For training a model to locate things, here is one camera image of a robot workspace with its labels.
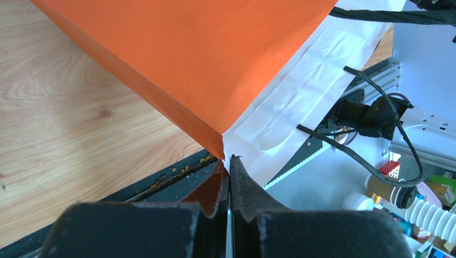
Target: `black cable sleeve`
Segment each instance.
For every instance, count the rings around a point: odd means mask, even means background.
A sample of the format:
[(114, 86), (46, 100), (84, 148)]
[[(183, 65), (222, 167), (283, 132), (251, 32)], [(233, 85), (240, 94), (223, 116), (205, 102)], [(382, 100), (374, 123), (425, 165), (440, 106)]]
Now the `black cable sleeve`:
[(324, 136), (321, 133), (315, 132), (314, 130), (307, 128), (303, 125), (298, 125), (297, 128), (299, 130), (303, 131), (304, 133), (307, 133), (312, 137), (315, 137), (319, 140), (327, 142), (331, 146), (341, 150), (342, 152), (344, 152), (345, 154), (350, 156), (352, 159), (354, 159), (361, 166), (366, 168), (367, 171), (369, 171), (373, 176), (379, 178), (382, 182), (394, 185), (396, 187), (413, 187), (416, 185), (414, 182), (410, 182), (410, 181), (396, 182), (396, 181), (390, 180), (384, 174), (382, 174), (382, 172), (380, 172), (376, 168), (374, 168), (374, 166), (369, 164), (369, 162), (367, 162), (365, 159), (363, 159), (358, 153), (356, 153), (351, 148), (344, 146), (344, 145), (334, 141), (333, 139), (328, 138), (327, 136)]
[(383, 23), (411, 23), (421, 25), (453, 25), (456, 27), (456, 10), (442, 11), (372, 11), (344, 10), (334, 7), (331, 16), (343, 19)]

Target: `wooden table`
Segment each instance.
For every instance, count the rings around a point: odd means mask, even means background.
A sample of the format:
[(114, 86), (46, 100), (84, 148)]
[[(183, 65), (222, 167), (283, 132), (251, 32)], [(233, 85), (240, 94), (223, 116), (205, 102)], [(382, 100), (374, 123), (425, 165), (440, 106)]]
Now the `wooden table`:
[(201, 149), (28, 0), (0, 2), (0, 60), (0, 248)]

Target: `white plastic container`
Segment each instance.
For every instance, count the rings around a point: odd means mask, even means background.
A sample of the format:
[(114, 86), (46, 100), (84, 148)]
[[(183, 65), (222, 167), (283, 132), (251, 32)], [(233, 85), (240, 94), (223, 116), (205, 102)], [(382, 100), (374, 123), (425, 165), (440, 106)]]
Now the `white plastic container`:
[(353, 192), (347, 196), (342, 208), (351, 211), (371, 211), (374, 209), (374, 200), (360, 193)]

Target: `orange paper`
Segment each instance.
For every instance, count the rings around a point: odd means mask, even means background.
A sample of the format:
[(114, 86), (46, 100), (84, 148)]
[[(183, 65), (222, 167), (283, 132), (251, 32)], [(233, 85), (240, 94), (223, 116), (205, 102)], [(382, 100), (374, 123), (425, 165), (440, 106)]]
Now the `orange paper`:
[(82, 49), (219, 158), (222, 134), (337, 0), (32, 0)]

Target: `green object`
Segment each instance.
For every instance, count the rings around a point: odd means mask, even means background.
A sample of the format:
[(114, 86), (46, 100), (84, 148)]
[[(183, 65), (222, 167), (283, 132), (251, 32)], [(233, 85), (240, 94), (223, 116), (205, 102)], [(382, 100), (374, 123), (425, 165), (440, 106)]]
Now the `green object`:
[(453, 190), (453, 193), (456, 195), (456, 180), (449, 179), (439, 175), (433, 175), (429, 178), (428, 181), (432, 183), (448, 185), (451, 188), (451, 190)]

